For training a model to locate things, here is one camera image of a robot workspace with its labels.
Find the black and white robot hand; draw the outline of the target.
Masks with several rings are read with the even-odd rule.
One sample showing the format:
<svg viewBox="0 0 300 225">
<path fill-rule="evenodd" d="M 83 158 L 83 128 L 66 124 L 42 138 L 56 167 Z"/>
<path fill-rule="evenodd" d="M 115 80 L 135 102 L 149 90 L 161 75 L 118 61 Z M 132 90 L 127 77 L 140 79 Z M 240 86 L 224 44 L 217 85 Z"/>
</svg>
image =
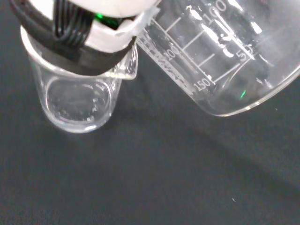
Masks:
<svg viewBox="0 0 300 225">
<path fill-rule="evenodd" d="M 158 14 L 158 0 L 11 0 L 29 55 L 53 70 L 109 72 Z"/>
</svg>

